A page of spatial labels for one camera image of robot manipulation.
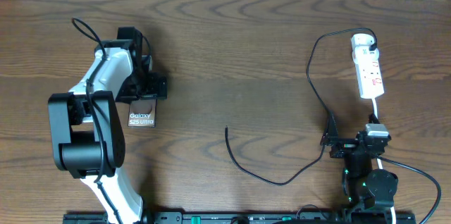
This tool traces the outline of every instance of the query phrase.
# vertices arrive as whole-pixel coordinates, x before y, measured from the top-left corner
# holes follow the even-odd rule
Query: wood grain
[[[345,200],[342,161],[323,158],[286,187],[241,173],[237,159],[283,181],[319,154],[325,114],[305,78],[320,35],[370,27],[378,35],[385,94],[379,114],[393,140],[386,156],[441,183],[430,223],[451,213],[451,0],[0,0],[0,223],[60,223],[68,211],[101,211],[93,193],[51,154],[47,99],[66,92],[92,62],[92,41],[70,24],[87,21],[103,39],[134,25],[148,36],[155,68],[169,78],[157,127],[130,129],[118,104],[134,188],[151,204],[185,211],[295,211]],[[311,77],[341,133],[365,123],[349,35],[320,43]],[[435,200],[426,178],[391,165],[395,205],[418,220]]]

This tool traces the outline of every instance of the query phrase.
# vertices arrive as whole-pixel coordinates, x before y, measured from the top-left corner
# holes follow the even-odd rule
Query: green led
[[[191,224],[200,224],[200,217],[191,217]]]

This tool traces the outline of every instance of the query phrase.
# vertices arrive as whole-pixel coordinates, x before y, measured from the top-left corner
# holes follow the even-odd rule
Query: black cable
[[[391,163],[391,164],[394,164],[396,166],[399,166],[399,167],[402,167],[402,168],[406,168],[406,169],[408,169],[410,171],[417,172],[420,175],[424,175],[425,177],[427,177],[430,181],[432,181],[434,183],[435,187],[437,188],[437,197],[435,198],[435,202],[434,202],[434,205],[432,206],[431,210],[428,212],[428,214],[426,214],[426,217],[424,217],[424,219],[419,224],[424,224],[426,221],[428,221],[428,219],[434,214],[435,210],[438,207],[438,204],[440,203],[440,199],[442,198],[442,188],[440,187],[440,184],[438,183],[438,181],[434,177],[432,177],[432,175],[429,175],[428,173],[426,173],[426,172],[424,172],[422,170],[419,170],[418,168],[414,168],[414,167],[408,166],[406,164],[403,164],[403,163],[400,163],[400,162],[397,162],[397,161],[392,161],[390,159],[378,156],[378,155],[370,152],[366,148],[365,144],[362,144],[362,145],[365,148],[365,151],[371,157],[379,158],[380,160],[385,161],[387,163]]]
[[[116,207],[114,207],[113,202],[111,202],[111,199],[108,197],[108,194],[105,192],[104,187],[102,186],[101,182],[97,183],[97,188],[100,189],[100,192],[102,195],[104,195],[105,201],[106,203],[111,207],[111,209],[113,210],[114,216],[116,217],[116,220],[118,220],[118,224],[122,224],[122,220],[121,217],[119,216],[119,211],[118,209],[116,209]]]
[[[313,58],[313,54],[315,52],[316,45],[318,44],[319,40],[323,39],[323,37],[328,37],[328,36],[331,36],[331,35],[338,35],[338,34],[342,34],[342,33],[346,33],[346,32],[359,31],[359,30],[366,30],[366,31],[371,32],[371,34],[373,34],[373,36],[374,36],[374,44],[372,44],[370,46],[370,51],[375,50],[377,48],[378,38],[376,37],[376,34],[374,34],[373,30],[371,30],[371,29],[369,29],[367,27],[356,27],[356,28],[352,28],[352,29],[348,29],[348,30],[341,30],[341,31],[331,32],[331,33],[327,33],[327,34],[324,34],[324,35],[320,36],[316,40],[315,45],[313,45],[313,49],[311,50],[309,62],[307,63],[307,69],[306,69],[307,80],[309,81],[310,86],[313,89],[313,91],[315,92],[315,95],[318,98],[319,102],[321,102],[321,105],[324,107],[324,109],[327,111],[328,115],[332,119],[333,119],[332,111],[329,110],[327,105],[324,103],[323,99],[319,96],[318,92],[316,91],[315,86],[313,86],[313,83],[311,83],[310,75],[309,75],[311,59]]]
[[[317,163],[319,160],[321,160],[321,157],[323,157],[324,149],[326,148],[326,145],[323,145],[322,148],[321,148],[321,153],[319,154],[319,157],[318,157],[315,161],[312,161],[310,164],[307,164],[305,167],[301,168],[301,170],[299,170],[295,175],[293,175],[288,181],[286,181],[286,182],[273,182],[273,181],[267,180],[267,179],[265,179],[265,178],[262,178],[262,177],[259,176],[259,175],[255,175],[254,173],[252,173],[252,172],[246,170],[245,168],[243,168],[243,167],[237,162],[237,160],[235,159],[235,157],[233,156],[232,149],[230,148],[230,144],[229,144],[229,142],[228,142],[228,128],[227,128],[227,127],[225,127],[224,135],[225,135],[225,144],[227,145],[227,151],[228,151],[228,154],[230,155],[230,158],[232,159],[233,164],[235,164],[235,166],[237,166],[237,168],[238,168],[239,170],[241,170],[242,172],[244,172],[244,173],[246,173],[246,174],[248,174],[248,175],[250,175],[250,176],[252,176],[252,177],[254,177],[254,178],[256,178],[256,179],[262,180],[263,182],[267,182],[267,183],[270,184],[270,185],[277,185],[277,186],[283,186],[283,185],[289,184],[289,183],[290,183],[291,181],[293,181],[300,173],[304,172],[306,169],[310,168],[310,167],[313,166],[315,163]]]
[[[85,26],[91,32],[91,34],[94,37],[90,36],[85,31],[80,29],[76,22],[80,23],[83,26]],[[99,136],[99,143],[100,143],[100,169],[99,169],[99,174],[97,174],[97,178],[94,180],[94,183],[97,183],[97,188],[100,189],[100,192],[104,196],[106,203],[113,210],[114,216],[118,220],[118,224],[123,224],[121,218],[119,217],[118,210],[116,209],[116,207],[114,207],[113,202],[111,202],[111,200],[109,199],[108,195],[105,192],[105,189],[102,186],[102,183],[100,182],[101,177],[104,175],[106,150],[105,150],[104,136],[103,136],[103,134],[101,132],[101,128],[100,128],[99,118],[97,117],[97,114],[96,114],[96,112],[94,110],[94,105],[92,104],[92,98],[91,98],[91,94],[90,94],[90,90],[89,90],[89,88],[92,87],[92,82],[94,81],[94,78],[95,78],[97,72],[99,71],[99,69],[102,67],[102,65],[106,61],[106,58],[107,58],[106,51],[105,51],[104,45],[101,43],[101,40],[100,40],[99,36],[96,34],[96,32],[88,24],[86,24],[85,22],[83,22],[82,20],[80,20],[78,18],[72,18],[72,24],[84,36],[88,37],[91,40],[94,40],[97,44],[99,44],[99,46],[101,48],[101,52],[102,52],[101,60],[100,60],[99,64],[96,66],[96,68],[92,71],[92,73],[89,76],[89,78],[86,80],[86,100],[87,100],[87,103],[88,103],[88,106],[89,106],[89,110],[91,111],[92,122],[94,123],[94,126],[97,129],[97,135]]]
[[[77,25],[77,23],[80,23],[81,25],[85,26],[90,32],[91,34],[94,36],[90,36],[89,34],[87,34],[85,31],[83,31],[82,29],[80,29]],[[74,27],[80,31],[84,36],[88,37],[91,40],[94,40],[95,42],[97,42],[101,48],[101,52],[102,52],[102,57],[100,60],[100,63],[96,66],[96,68],[94,69],[94,71],[92,71],[91,75],[89,76],[89,78],[86,80],[86,100],[89,106],[89,109],[91,111],[91,115],[92,115],[92,122],[94,122],[94,125],[97,129],[97,135],[99,136],[99,143],[100,143],[100,169],[99,169],[99,174],[97,175],[96,180],[94,181],[94,183],[100,181],[102,175],[104,174],[104,169],[105,169],[105,146],[104,146],[104,136],[101,133],[101,128],[100,128],[100,123],[99,123],[99,118],[97,117],[97,114],[94,110],[94,105],[92,105],[92,99],[91,99],[91,94],[90,94],[90,90],[89,88],[92,86],[92,82],[94,81],[94,78],[97,74],[97,72],[99,71],[99,69],[101,68],[101,66],[104,64],[104,62],[106,61],[106,51],[104,46],[101,43],[101,40],[99,38],[99,36],[96,34],[96,32],[85,22],[83,22],[82,20],[78,19],[78,18],[72,18],[72,24],[74,25]]]
[[[150,43],[149,43],[149,40],[147,39],[147,37],[145,37],[144,35],[142,36],[142,38],[144,38],[144,41],[146,42],[146,44],[147,44],[147,48],[149,48],[149,53],[147,54],[147,56],[142,60],[142,63],[146,63],[148,60],[149,60],[149,58],[150,58],[150,55],[151,55],[151,50],[150,50]]]
[[[300,218],[300,214],[301,214],[302,210],[304,210],[304,208],[306,208],[308,206],[313,206],[314,208],[316,208],[316,210],[318,210],[319,213],[327,220],[327,217],[324,215],[323,211],[319,207],[315,206],[314,204],[307,204],[307,205],[301,207],[301,209],[299,209],[299,211],[296,213],[296,219]]]

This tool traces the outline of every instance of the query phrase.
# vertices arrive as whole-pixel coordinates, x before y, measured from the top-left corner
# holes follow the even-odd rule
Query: power cord
[[[228,142],[228,128],[227,128],[227,127],[225,127],[224,135],[225,135],[225,145],[227,145],[227,151],[228,151],[228,154],[230,155],[230,158],[232,159],[233,164],[235,164],[235,166],[237,166],[237,168],[238,168],[239,170],[241,170],[242,172],[244,172],[244,173],[246,173],[246,174],[248,174],[248,175],[250,175],[250,176],[252,176],[252,177],[254,177],[254,178],[256,178],[256,179],[262,180],[263,182],[267,182],[267,183],[270,184],[270,185],[277,185],[277,186],[283,186],[283,185],[289,184],[289,183],[290,183],[291,181],[293,181],[300,173],[302,173],[302,172],[304,172],[306,169],[312,167],[315,163],[317,163],[319,160],[321,160],[321,157],[323,157],[324,149],[326,148],[326,145],[323,145],[323,146],[321,147],[321,153],[319,154],[319,157],[318,157],[315,161],[312,161],[310,164],[307,164],[305,167],[301,168],[301,170],[297,171],[297,173],[296,173],[295,175],[293,175],[290,179],[288,179],[286,182],[273,182],[273,181],[270,181],[270,180],[268,180],[268,179],[266,179],[266,178],[263,178],[263,177],[261,177],[261,176],[259,176],[259,175],[256,175],[256,174],[254,174],[254,173],[252,173],[252,172],[246,170],[245,168],[243,168],[243,167],[237,162],[237,160],[235,159],[235,157],[233,156],[232,149],[230,148],[230,144],[229,144],[229,142]]]
[[[80,29],[78,27],[77,23],[80,23],[81,25],[85,26],[86,29],[88,29],[93,36],[87,34],[85,31]],[[86,100],[87,100],[87,103],[89,106],[89,110],[91,111],[92,121],[94,122],[94,125],[97,129],[97,134],[99,136],[99,143],[100,143],[100,169],[99,169],[99,174],[97,175],[97,178],[94,180],[94,183],[97,183],[97,188],[99,188],[100,192],[102,193],[102,195],[105,198],[106,203],[113,210],[114,216],[118,220],[118,224],[123,224],[121,217],[119,216],[118,209],[116,207],[114,207],[113,202],[111,202],[111,200],[109,199],[102,183],[100,182],[101,177],[104,175],[106,149],[105,149],[105,143],[104,143],[104,136],[101,132],[99,118],[97,117],[96,111],[94,110],[94,105],[92,104],[92,99],[91,99],[91,94],[90,94],[90,87],[93,87],[92,82],[94,81],[94,78],[95,78],[97,72],[99,71],[99,69],[101,68],[101,66],[104,64],[104,62],[107,59],[106,51],[105,51],[104,45],[101,43],[99,36],[87,23],[83,22],[82,20],[80,20],[78,18],[72,18],[72,24],[84,36],[88,37],[91,40],[94,40],[97,44],[99,44],[99,46],[101,48],[102,57],[101,57],[100,63],[96,66],[94,71],[92,71],[90,77],[86,80]]]

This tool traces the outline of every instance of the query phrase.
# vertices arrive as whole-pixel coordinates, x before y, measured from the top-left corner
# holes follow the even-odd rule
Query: power outlet
[[[369,50],[373,43],[374,38],[367,34],[355,34],[351,38],[352,60],[357,72],[360,97],[363,99],[376,98],[384,93],[379,50]]]

